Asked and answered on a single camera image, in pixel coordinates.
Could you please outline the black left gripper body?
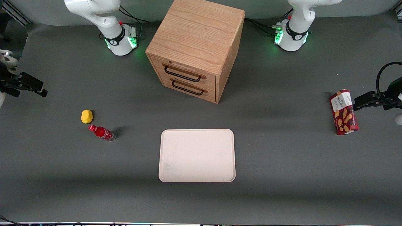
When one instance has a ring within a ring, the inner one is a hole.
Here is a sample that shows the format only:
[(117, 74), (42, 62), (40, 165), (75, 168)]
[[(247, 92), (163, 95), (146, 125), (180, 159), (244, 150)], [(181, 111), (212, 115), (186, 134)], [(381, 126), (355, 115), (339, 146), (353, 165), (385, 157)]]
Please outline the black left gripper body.
[(383, 104), (384, 110), (392, 108), (402, 108), (401, 93), (402, 93), (402, 79), (398, 78), (391, 82), (388, 89), (384, 92), (380, 92), (379, 79), (376, 79), (376, 90), (380, 96), (380, 102)]

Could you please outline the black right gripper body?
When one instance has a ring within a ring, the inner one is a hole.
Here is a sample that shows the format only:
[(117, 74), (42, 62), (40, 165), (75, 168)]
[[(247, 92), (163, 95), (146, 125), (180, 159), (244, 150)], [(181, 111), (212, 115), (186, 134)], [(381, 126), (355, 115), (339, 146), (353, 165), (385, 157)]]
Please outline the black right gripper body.
[(0, 85), (1, 92), (10, 96), (19, 97), (19, 80), (21, 73), (16, 73), (16, 66), (9, 62), (0, 63)]

